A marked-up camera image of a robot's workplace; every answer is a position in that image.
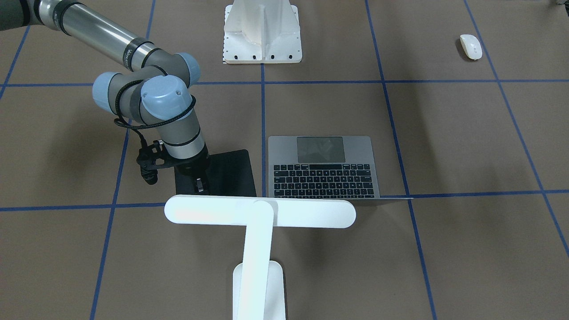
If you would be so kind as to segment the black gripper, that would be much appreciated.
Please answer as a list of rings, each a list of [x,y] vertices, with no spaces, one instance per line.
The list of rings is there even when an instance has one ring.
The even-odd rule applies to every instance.
[[[207,169],[210,164],[210,154],[203,153],[179,162],[174,168],[179,175],[194,179],[196,195],[208,195]]]

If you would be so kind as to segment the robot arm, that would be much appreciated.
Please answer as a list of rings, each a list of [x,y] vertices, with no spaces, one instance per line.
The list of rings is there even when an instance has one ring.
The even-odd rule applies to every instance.
[[[76,38],[128,70],[99,75],[92,97],[116,116],[116,126],[140,138],[136,161],[147,184],[158,182],[159,169],[173,167],[188,180],[179,192],[209,194],[210,156],[189,93],[200,67],[191,55],[168,53],[78,0],[1,2],[2,31],[31,25]]]

